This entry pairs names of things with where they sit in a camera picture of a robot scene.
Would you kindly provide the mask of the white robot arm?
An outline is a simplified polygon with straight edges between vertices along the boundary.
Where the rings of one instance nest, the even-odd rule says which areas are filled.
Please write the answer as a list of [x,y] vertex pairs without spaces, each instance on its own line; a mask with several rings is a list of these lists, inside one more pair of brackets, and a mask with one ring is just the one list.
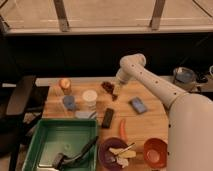
[[120,59],[119,86],[142,83],[169,110],[166,171],[213,171],[213,101],[189,93],[145,68],[143,54]]

